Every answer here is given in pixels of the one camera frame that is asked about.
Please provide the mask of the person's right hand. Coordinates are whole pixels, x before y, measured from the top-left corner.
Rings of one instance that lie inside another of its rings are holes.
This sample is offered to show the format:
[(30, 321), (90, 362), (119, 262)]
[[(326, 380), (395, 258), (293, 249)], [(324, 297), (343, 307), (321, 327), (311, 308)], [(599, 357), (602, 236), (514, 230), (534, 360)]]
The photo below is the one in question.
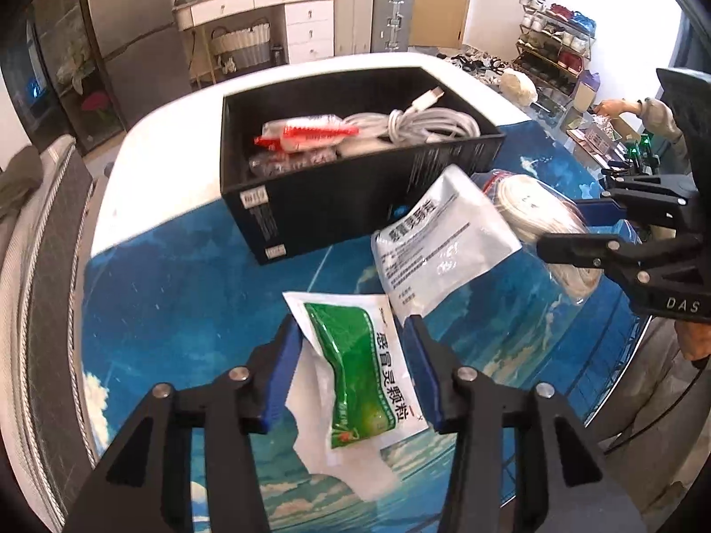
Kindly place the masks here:
[(711, 355), (711, 326), (697, 322), (676, 321), (677, 341), (683, 357), (692, 362)]

